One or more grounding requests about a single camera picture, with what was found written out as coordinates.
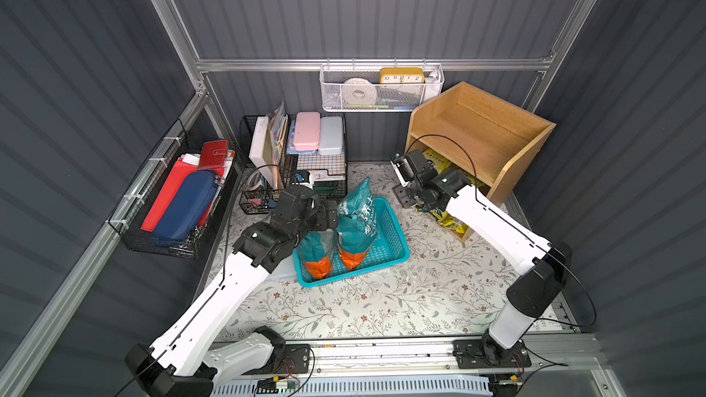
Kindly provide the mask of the teal plastic basket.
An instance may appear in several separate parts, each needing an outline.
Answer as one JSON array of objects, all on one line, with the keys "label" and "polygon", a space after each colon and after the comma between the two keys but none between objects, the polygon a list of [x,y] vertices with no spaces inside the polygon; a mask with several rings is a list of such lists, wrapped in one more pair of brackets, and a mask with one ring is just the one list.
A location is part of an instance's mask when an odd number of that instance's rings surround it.
[{"label": "teal plastic basket", "polygon": [[320,287],[332,282],[392,268],[408,261],[410,249],[390,202],[384,197],[375,197],[373,201],[378,235],[362,263],[354,270],[349,270],[342,263],[338,252],[335,251],[331,258],[333,264],[332,273],[323,279],[315,279],[306,270],[297,251],[294,251],[292,255],[293,265],[299,284],[303,288]]}]

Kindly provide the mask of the teal fertilizer bag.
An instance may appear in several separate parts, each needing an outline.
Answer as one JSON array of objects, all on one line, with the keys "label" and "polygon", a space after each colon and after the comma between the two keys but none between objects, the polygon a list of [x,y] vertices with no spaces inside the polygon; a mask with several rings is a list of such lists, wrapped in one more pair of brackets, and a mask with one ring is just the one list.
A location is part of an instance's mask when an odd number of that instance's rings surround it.
[{"label": "teal fertilizer bag", "polygon": [[321,280],[333,272],[332,255],[335,249],[336,235],[333,231],[310,232],[299,244],[297,254],[306,272]]},{"label": "teal fertilizer bag", "polygon": [[364,262],[378,235],[370,184],[365,178],[338,204],[338,253],[348,270]]}]

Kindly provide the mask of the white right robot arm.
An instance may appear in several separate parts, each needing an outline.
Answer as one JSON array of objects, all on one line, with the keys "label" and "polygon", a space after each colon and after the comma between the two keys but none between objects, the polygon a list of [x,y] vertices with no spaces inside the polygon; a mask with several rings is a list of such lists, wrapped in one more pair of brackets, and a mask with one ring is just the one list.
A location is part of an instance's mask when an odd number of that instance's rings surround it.
[{"label": "white right robot arm", "polygon": [[552,243],[498,208],[465,174],[440,173],[420,151],[391,159],[405,208],[440,209],[485,239],[518,273],[507,302],[484,334],[484,349],[511,351],[566,286],[572,251]]}]

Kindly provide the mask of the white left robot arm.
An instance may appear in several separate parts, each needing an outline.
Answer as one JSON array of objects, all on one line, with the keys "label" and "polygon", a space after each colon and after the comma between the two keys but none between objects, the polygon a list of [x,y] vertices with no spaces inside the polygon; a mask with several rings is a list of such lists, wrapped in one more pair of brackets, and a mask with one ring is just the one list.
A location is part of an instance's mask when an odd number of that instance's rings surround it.
[{"label": "white left robot arm", "polygon": [[293,255],[305,237],[338,225],[338,204],[313,189],[285,189],[268,218],[246,227],[218,275],[189,309],[151,345],[134,346],[125,358],[132,379],[149,396],[209,396],[252,371],[284,365],[284,339],[261,326],[227,346],[213,347],[244,300]]}]

